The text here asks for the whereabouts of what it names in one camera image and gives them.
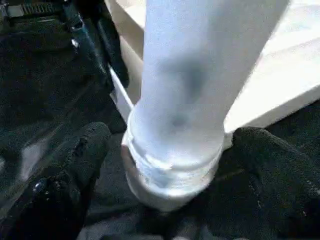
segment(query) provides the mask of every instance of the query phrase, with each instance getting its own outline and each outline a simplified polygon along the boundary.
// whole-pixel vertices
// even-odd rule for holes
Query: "white tube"
[[[141,99],[123,138],[133,159],[127,178],[142,202],[170,211],[210,183],[224,119],[287,5],[147,1]]]

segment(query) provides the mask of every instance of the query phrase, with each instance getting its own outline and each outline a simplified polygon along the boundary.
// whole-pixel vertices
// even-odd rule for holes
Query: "white pipe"
[[[141,99],[123,138],[129,185],[143,203],[170,211],[210,183],[224,119],[287,5],[147,1]]]

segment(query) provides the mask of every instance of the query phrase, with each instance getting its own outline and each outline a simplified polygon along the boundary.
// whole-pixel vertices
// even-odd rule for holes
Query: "white cylinder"
[[[123,138],[142,202],[170,211],[210,183],[224,119],[287,4],[147,0],[141,99]]]

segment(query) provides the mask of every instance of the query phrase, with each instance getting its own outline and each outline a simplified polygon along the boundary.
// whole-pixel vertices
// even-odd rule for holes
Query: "white surface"
[[[132,0],[125,6],[139,28],[144,26],[143,2]],[[231,146],[236,128],[266,127],[320,98],[319,26],[320,0],[293,1],[227,115],[225,148]],[[142,58],[131,54],[125,61],[135,71],[128,92],[135,103],[139,98],[139,91],[134,89],[140,88]]]

